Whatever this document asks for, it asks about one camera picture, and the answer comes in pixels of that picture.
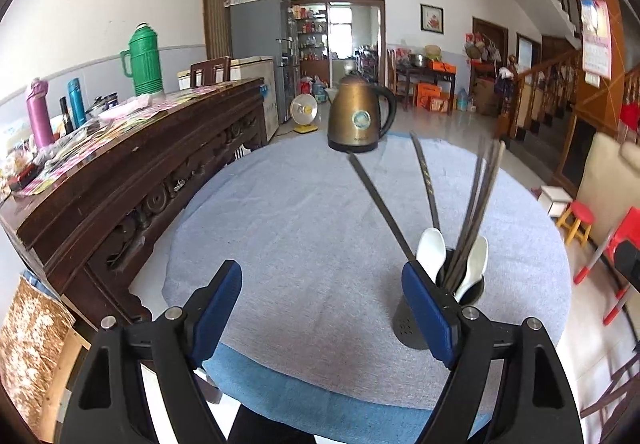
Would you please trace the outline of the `dark grey utensil holder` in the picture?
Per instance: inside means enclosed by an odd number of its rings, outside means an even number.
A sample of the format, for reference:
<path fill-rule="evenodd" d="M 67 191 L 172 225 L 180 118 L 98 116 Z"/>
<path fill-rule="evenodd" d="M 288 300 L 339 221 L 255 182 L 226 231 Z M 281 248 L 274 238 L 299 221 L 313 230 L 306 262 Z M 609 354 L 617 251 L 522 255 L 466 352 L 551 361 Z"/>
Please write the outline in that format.
<path fill-rule="evenodd" d="M 409 262 L 401 271 L 402 296 L 392 317 L 396 338 L 410 349 L 429 350 L 436 360 L 448 363 L 459 352 L 462 308 L 450 293 L 442 288 L 454 250 L 447 248 L 445 264 L 437 281 L 425 275 L 418 261 Z"/>

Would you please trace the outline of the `white plastic spoon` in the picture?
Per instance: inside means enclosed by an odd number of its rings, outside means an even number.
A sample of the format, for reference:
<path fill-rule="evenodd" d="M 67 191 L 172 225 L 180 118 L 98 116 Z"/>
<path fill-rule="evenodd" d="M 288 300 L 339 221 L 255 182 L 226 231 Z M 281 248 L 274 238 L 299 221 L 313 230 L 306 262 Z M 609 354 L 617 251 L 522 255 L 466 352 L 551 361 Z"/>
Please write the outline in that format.
<path fill-rule="evenodd" d="M 484 291 L 484 276 L 488 262 L 488 241 L 478 235 L 466 260 L 466 272 L 454 294 L 460 305 L 472 305 Z"/>
<path fill-rule="evenodd" d="M 416 250 L 416 260 L 432 282 L 437 281 L 437 276 L 445 264 L 447 248 L 442 233 L 435 227 L 424 230 Z"/>

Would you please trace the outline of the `steel chopstick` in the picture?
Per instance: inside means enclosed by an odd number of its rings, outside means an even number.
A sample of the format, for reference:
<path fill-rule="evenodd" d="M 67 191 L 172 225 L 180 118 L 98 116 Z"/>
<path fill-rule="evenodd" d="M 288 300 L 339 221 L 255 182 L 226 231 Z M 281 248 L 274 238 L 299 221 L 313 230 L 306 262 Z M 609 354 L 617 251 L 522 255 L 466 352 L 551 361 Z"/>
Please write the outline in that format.
<path fill-rule="evenodd" d="M 422 144 L 418 135 L 416 135 L 416 133 L 410 132 L 409 135 L 413 144 L 414 151 L 416 152 L 416 159 L 418 159 L 421 175 L 423 178 L 423 184 L 425 187 L 427 203 L 428 203 L 428 207 L 430 208 L 430 213 L 432 218 L 432 225 L 434 228 L 440 230 L 439 214 L 437 210 L 437 203 L 436 203 L 432 178 L 431 178 L 430 171 L 428 170 Z"/>
<path fill-rule="evenodd" d="M 405 236 L 402 234 L 401 229 L 399 228 L 397 222 L 392 216 L 392 213 L 390 213 L 390 209 L 387 208 L 387 205 L 385 204 L 383 198 L 381 197 L 380 193 L 376 189 L 374 182 L 371 181 L 371 178 L 369 177 L 367 171 L 364 169 L 364 167 L 360 163 L 358 157 L 355 155 L 355 153 L 348 152 L 347 159 L 349 161 L 349 164 L 352 166 L 352 168 L 356 172 L 358 178 L 360 179 L 360 182 L 362 182 L 362 185 L 367 190 L 367 193 L 369 193 L 369 196 L 374 202 L 376 208 L 383 216 L 383 219 L 386 222 L 386 225 L 392 232 L 392 235 L 395 238 L 396 242 L 398 243 L 402 253 L 405 254 L 405 257 L 408 261 L 413 261 L 416 257 L 414 256 L 414 253 L 411 250 L 410 245 L 408 244 Z"/>

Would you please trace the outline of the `carved dark wooden sideboard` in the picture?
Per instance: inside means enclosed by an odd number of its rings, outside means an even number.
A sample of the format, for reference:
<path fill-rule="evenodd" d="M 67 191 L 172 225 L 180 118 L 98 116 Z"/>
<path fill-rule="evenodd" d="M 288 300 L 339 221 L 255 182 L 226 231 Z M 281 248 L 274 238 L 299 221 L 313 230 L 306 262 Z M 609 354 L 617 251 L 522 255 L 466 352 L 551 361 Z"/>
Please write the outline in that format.
<path fill-rule="evenodd" d="M 105 135 L 42 193 L 14 193 L 1 207 L 28 268 L 92 326 L 150 318 L 129 287 L 155 242 L 239 149 L 266 144 L 246 90 L 187 90 L 165 106 Z"/>

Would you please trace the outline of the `red yellow plastic stool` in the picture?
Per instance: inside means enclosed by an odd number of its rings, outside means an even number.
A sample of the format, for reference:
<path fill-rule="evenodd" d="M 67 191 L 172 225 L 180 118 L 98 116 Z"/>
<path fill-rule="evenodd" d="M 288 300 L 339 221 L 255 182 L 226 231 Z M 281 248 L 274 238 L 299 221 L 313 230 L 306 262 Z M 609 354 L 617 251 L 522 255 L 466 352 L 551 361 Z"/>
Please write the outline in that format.
<path fill-rule="evenodd" d="M 556 220 L 555 226 L 563 230 L 564 243 L 570 245 L 577 240 L 582 247 L 589 241 L 594 215 L 584 203 L 572 201 Z"/>

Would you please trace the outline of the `grey table cloth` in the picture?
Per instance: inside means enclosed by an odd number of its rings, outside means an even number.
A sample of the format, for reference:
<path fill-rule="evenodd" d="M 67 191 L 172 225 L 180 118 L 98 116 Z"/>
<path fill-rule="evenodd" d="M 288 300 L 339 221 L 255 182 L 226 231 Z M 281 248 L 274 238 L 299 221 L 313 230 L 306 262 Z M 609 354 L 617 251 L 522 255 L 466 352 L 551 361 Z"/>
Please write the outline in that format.
<path fill-rule="evenodd" d="M 422 139 L 442 237 L 456 245 L 475 153 Z M 413 251 L 431 225 L 410 138 L 390 135 L 359 160 Z M 500 171 L 480 234 L 488 240 L 477 307 L 518 325 L 539 318 L 558 343 L 570 312 L 570 264 L 546 211 Z M 215 175 L 172 238 L 162 290 L 183 305 L 224 260 L 239 299 L 204 363 L 222 392 L 265 417 L 345 443 L 413 443 L 448 377 L 404 346 L 392 318 L 407 261 L 344 153 L 323 134 L 260 148 Z"/>

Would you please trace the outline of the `purple water bottle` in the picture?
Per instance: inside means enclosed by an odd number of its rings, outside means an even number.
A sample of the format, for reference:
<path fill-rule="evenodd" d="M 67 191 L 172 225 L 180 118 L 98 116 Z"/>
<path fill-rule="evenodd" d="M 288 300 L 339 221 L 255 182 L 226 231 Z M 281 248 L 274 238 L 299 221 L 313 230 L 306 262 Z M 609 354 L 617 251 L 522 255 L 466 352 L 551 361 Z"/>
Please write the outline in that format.
<path fill-rule="evenodd" d="M 26 89 L 26 106 L 30 127 L 38 149 L 54 143 L 50 115 L 47 106 L 48 82 L 34 78 Z"/>

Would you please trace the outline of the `wooden staircase railing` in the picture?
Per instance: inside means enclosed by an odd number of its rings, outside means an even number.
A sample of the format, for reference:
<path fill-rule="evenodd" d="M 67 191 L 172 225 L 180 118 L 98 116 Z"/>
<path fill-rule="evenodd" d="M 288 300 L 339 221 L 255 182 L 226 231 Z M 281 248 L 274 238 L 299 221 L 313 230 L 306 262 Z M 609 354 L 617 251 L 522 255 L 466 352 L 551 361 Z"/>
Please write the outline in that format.
<path fill-rule="evenodd" d="M 502 77 L 496 81 L 498 119 L 495 138 L 505 143 L 537 133 L 544 121 L 562 115 L 575 101 L 577 72 L 582 52 L 569 50 L 533 68 Z"/>

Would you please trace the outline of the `teal water bottle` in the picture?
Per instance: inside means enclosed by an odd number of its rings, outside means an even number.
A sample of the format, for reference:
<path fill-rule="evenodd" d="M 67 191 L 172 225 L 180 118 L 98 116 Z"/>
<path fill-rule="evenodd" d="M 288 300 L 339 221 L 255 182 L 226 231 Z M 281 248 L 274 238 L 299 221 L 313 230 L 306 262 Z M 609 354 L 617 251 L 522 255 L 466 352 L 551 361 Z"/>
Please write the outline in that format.
<path fill-rule="evenodd" d="M 83 126 L 87 122 L 87 115 L 82 99 L 79 78 L 73 78 L 67 83 L 68 98 L 72 106 L 73 121 L 76 129 Z"/>

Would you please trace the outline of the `bronze electric kettle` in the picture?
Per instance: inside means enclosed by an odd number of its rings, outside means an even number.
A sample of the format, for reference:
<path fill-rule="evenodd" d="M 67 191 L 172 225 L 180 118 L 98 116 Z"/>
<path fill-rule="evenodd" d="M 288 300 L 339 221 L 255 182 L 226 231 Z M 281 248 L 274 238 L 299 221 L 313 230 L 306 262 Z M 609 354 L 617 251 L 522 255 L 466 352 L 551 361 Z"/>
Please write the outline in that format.
<path fill-rule="evenodd" d="M 385 86 L 349 74 L 338 86 L 329 115 L 328 144 L 341 152 L 368 152 L 390 130 L 397 99 Z"/>

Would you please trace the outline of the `green thermos jug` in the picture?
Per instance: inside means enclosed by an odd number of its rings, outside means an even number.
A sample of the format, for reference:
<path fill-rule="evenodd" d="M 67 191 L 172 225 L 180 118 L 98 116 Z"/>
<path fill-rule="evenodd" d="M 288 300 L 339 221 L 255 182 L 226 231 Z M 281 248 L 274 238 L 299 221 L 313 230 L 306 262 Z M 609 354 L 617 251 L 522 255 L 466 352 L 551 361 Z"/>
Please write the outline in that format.
<path fill-rule="evenodd" d="M 157 33 L 146 22 L 137 25 L 128 48 L 120 53 L 120 61 L 126 78 L 134 84 L 134 95 L 163 92 Z"/>

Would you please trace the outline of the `wooden dining chair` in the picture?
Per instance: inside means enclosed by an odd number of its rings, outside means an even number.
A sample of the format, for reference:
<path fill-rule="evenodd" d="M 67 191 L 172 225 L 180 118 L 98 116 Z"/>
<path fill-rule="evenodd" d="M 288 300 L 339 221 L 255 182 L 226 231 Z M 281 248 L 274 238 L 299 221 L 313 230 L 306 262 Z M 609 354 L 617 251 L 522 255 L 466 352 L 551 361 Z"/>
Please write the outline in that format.
<path fill-rule="evenodd" d="M 229 56 L 209 59 L 190 66 L 190 87 L 212 86 L 231 80 L 231 58 Z"/>

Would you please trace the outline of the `dark dining table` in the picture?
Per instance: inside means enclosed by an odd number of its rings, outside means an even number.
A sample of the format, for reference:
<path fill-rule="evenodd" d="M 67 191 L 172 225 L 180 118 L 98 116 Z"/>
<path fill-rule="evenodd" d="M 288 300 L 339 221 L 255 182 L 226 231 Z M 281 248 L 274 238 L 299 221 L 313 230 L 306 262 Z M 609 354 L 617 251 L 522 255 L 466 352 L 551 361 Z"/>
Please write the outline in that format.
<path fill-rule="evenodd" d="M 390 89 L 402 101 L 402 107 L 426 104 L 427 110 L 446 112 L 454 109 L 457 68 L 453 64 L 426 60 L 424 66 L 401 62 L 390 70 Z"/>

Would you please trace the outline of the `small yellow fan heater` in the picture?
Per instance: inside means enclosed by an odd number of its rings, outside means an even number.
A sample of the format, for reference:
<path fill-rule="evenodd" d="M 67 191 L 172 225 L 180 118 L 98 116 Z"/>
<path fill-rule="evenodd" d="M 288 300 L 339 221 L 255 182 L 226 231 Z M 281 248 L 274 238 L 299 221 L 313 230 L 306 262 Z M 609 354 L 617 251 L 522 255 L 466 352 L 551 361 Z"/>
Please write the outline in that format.
<path fill-rule="evenodd" d="M 318 102 L 311 94 L 297 95 L 290 104 L 290 115 L 294 121 L 295 133 L 307 134 L 318 130 Z"/>

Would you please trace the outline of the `white chest freezer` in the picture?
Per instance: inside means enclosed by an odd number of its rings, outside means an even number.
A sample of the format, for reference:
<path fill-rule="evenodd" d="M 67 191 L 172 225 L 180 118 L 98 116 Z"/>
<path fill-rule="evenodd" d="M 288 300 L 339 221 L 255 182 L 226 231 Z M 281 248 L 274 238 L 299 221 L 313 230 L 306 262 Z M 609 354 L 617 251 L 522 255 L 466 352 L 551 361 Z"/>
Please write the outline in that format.
<path fill-rule="evenodd" d="M 177 73 L 178 89 L 194 89 L 190 87 L 190 68 Z M 195 88 L 211 89 L 234 87 L 246 90 L 254 104 L 258 104 L 258 113 L 262 116 L 258 120 L 262 128 L 262 140 L 266 144 L 271 141 L 279 127 L 279 115 L 276 92 L 276 69 L 274 60 L 268 56 L 253 56 L 232 59 L 231 80 L 220 82 L 212 86 Z"/>

